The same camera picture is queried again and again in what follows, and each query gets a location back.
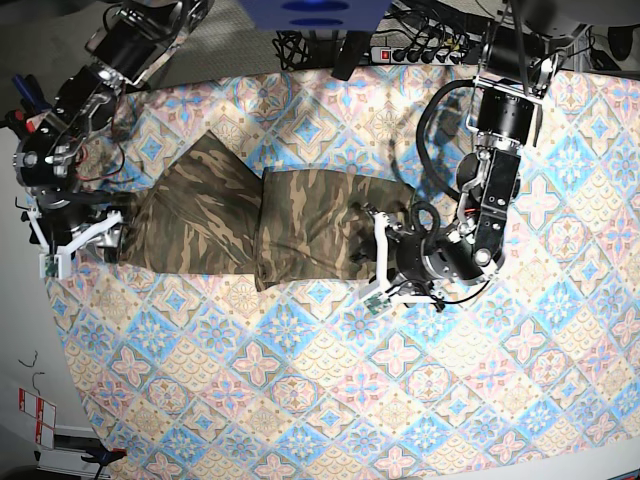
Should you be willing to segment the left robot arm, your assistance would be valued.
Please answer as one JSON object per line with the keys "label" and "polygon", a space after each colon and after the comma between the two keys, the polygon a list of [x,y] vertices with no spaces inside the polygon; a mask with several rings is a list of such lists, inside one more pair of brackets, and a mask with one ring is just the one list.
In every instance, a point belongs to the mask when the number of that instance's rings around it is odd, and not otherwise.
{"label": "left robot arm", "polygon": [[[490,281],[504,263],[508,209],[517,195],[521,150],[534,111],[586,27],[565,1],[513,1],[506,14],[511,26],[497,23],[485,34],[477,74],[441,87],[418,122],[419,159],[425,174],[456,202],[455,217],[442,225],[436,208],[425,201],[412,203],[406,223],[369,207],[376,241],[369,293],[427,295],[440,280],[477,285]],[[436,174],[426,132],[438,103],[459,88],[472,89],[480,103],[466,119],[474,150],[457,167],[455,186],[449,186]]]}

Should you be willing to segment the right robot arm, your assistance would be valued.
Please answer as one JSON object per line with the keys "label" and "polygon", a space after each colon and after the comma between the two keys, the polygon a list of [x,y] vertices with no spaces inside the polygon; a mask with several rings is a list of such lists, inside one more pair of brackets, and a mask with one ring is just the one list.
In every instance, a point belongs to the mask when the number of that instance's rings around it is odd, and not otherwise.
{"label": "right robot arm", "polygon": [[86,190],[112,181],[121,168],[84,176],[90,139],[115,126],[128,88],[143,85],[204,20],[210,1],[110,1],[101,28],[85,48],[89,64],[70,77],[52,104],[38,108],[37,127],[25,125],[13,156],[18,183],[33,198],[21,218],[39,246],[43,277],[68,275],[77,250],[93,244],[116,262],[127,223],[128,193]]}

